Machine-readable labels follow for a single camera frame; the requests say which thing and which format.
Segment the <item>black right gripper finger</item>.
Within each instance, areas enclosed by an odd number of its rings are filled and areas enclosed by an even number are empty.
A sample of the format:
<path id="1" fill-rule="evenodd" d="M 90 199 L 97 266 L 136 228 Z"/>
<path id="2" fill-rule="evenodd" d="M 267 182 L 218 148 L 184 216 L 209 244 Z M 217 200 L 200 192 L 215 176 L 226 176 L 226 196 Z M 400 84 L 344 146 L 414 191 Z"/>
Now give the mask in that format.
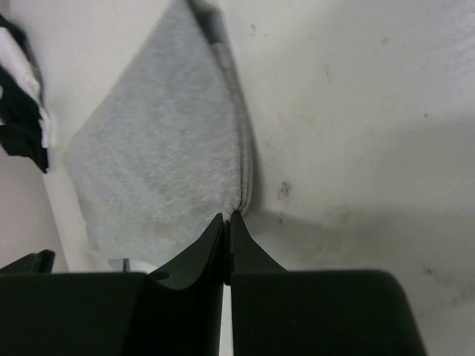
<path id="1" fill-rule="evenodd" d="M 1 353 L 217 355 L 224 230 L 148 274 L 1 274 Z"/>
<path id="2" fill-rule="evenodd" d="M 1 274 L 50 274 L 56 253 L 43 250 L 31 253 L 0 269 Z"/>
<path id="3" fill-rule="evenodd" d="M 236 355 L 425 355 L 398 280 L 381 270 L 288 271 L 229 224 Z"/>

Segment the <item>grey tank top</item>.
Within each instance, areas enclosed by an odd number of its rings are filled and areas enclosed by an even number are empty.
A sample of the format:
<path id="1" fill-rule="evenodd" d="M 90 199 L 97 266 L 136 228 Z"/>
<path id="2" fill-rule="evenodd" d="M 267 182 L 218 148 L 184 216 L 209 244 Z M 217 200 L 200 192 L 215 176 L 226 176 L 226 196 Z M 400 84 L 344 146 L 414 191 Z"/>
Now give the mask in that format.
<path id="1" fill-rule="evenodd" d="M 160 266 L 245 211 L 252 136 L 220 14 L 173 1 L 63 155 L 91 247 Z"/>

